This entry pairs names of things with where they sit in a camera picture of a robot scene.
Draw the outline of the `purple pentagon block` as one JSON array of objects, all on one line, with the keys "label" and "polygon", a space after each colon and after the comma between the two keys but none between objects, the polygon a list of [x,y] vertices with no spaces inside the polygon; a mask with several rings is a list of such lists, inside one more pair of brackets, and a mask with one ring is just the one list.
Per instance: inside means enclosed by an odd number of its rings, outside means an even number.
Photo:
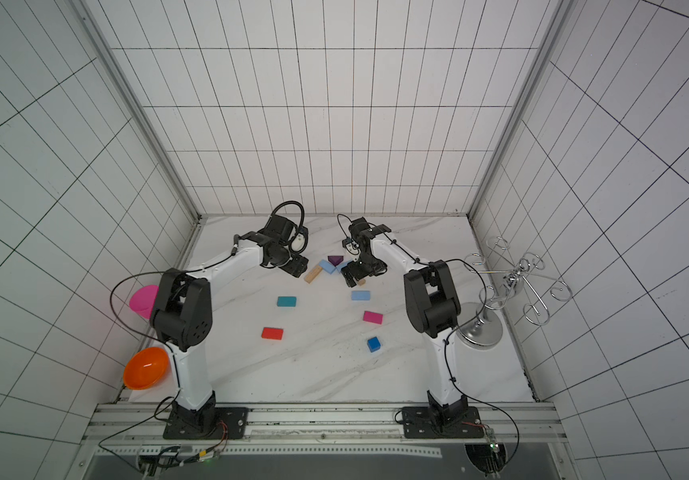
[{"label": "purple pentagon block", "polygon": [[342,255],[329,255],[328,262],[334,266],[339,266],[344,262],[344,257],[342,257]]}]

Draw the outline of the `teal block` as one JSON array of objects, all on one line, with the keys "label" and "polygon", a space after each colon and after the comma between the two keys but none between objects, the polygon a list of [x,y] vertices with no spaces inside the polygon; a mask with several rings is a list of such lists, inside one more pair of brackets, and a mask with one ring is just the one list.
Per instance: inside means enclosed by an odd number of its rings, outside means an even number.
[{"label": "teal block", "polygon": [[294,308],[296,307],[296,302],[298,302],[296,296],[278,296],[276,306],[280,308]]}]

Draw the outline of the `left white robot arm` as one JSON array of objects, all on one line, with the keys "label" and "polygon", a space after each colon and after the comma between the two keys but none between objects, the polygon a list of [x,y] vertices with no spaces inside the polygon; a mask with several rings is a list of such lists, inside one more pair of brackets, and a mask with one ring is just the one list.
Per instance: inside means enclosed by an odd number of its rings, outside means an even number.
[{"label": "left white robot arm", "polygon": [[178,388],[164,438],[242,438],[248,410],[218,407],[208,379],[204,342],[214,325],[212,292],[256,267],[278,268],[298,278],[308,267],[308,259],[302,256],[306,246],[304,220],[294,222],[273,213],[264,228],[234,236],[227,252],[194,269],[172,268],[162,274],[150,325],[158,342],[170,349]]}]

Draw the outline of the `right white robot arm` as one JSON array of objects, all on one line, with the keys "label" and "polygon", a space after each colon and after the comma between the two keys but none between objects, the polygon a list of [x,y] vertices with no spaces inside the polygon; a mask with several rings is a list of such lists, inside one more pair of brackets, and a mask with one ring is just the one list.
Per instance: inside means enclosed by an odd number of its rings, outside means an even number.
[{"label": "right white robot arm", "polygon": [[402,275],[406,314],[412,328],[423,336],[434,372],[428,387],[426,428],[438,437],[461,438],[472,432],[465,424],[469,402],[450,372],[447,354],[453,342],[443,337],[459,326],[462,313],[452,272],[447,262],[422,258],[390,237],[390,232],[388,226],[372,224],[364,217],[353,220],[342,245],[354,260],[342,268],[342,276],[354,288],[368,277],[389,272]]}]

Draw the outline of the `magenta block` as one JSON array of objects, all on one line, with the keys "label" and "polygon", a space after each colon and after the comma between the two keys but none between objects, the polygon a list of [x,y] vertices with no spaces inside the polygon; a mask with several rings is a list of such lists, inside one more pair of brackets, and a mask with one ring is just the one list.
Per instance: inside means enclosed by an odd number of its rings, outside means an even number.
[{"label": "magenta block", "polygon": [[370,324],[382,325],[384,322],[384,315],[377,312],[365,311],[363,320]]}]

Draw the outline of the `dark blue cube block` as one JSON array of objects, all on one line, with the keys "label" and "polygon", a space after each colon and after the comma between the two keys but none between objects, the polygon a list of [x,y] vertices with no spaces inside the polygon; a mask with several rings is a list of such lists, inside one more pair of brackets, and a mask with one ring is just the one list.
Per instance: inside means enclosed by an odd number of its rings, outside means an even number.
[{"label": "dark blue cube block", "polygon": [[375,353],[382,348],[382,343],[378,337],[372,337],[367,341],[368,348],[371,353]]}]

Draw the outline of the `red block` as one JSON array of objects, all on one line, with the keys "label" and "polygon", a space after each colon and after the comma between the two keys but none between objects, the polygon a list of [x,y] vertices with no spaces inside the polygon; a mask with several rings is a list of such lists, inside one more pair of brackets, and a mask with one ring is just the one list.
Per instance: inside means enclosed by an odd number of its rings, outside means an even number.
[{"label": "red block", "polygon": [[284,337],[284,330],[282,328],[265,327],[260,337],[262,339],[280,341]]}]

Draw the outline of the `pink plastic goblet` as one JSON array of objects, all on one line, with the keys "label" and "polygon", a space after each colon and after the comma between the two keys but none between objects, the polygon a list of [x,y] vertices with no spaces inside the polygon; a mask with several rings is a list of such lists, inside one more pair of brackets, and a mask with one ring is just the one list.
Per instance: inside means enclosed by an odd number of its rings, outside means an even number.
[{"label": "pink plastic goblet", "polygon": [[158,296],[158,286],[144,286],[132,294],[132,297],[128,300],[128,307],[130,307],[132,312],[140,315],[140,317],[150,320],[156,296]]}]

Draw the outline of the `orange plastic bowl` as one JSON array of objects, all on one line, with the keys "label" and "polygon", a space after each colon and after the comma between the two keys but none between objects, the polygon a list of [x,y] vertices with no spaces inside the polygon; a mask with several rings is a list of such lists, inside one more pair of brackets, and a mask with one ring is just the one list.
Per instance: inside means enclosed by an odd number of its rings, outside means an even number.
[{"label": "orange plastic bowl", "polygon": [[130,390],[148,390],[162,381],[170,369],[168,353],[160,347],[138,352],[124,368],[124,386]]}]

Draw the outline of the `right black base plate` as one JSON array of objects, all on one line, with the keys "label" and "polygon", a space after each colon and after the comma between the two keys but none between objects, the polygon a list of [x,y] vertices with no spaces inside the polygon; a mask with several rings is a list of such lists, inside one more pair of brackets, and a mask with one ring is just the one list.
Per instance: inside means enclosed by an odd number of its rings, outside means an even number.
[{"label": "right black base plate", "polygon": [[468,407],[450,416],[434,414],[428,407],[404,407],[404,436],[408,439],[483,439],[485,430],[479,410]]}]

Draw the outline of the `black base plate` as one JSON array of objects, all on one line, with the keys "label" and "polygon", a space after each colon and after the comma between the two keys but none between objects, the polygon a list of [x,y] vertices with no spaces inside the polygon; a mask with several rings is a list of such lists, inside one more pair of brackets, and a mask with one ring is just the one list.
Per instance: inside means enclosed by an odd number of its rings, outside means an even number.
[{"label": "black base plate", "polygon": [[174,406],[166,420],[162,438],[166,440],[228,440],[244,438],[248,420],[248,408],[208,407],[200,411],[188,411]]},{"label": "black base plate", "polygon": [[485,430],[479,410],[468,407],[450,416],[434,414],[428,407],[404,407],[404,436],[408,439],[483,439]]}]

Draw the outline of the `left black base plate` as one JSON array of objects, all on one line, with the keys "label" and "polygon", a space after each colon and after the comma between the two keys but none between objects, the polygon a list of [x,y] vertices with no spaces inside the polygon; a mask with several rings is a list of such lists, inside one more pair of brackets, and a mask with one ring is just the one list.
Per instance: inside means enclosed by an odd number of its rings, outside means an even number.
[{"label": "left black base plate", "polygon": [[166,440],[228,440],[244,438],[248,420],[248,408],[208,407],[200,411],[188,411],[174,406],[166,420],[162,438]]}]

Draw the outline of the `aluminium mounting rail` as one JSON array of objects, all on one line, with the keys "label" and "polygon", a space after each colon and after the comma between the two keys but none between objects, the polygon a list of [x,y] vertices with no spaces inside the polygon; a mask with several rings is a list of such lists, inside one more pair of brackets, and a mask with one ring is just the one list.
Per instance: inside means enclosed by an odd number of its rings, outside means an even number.
[{"label": "aluminium mounting rail", "polygon": [[[218,403],[222,408],[248,408],[244,438],[228,446],[355,445],[355,444],[463,444],[463,443],[567,443],[568,435],[550,403],[505,403],[501,410],[471,403],[479,410],[483,439],[408,439],[401,411],[424,404],[402,403]],[[156,403],[104,404],[98,406],[82,442],[110,447],[121,445],[206,445],[218,440],[166,440],[162,438],[168,411],[150,418]]]}]

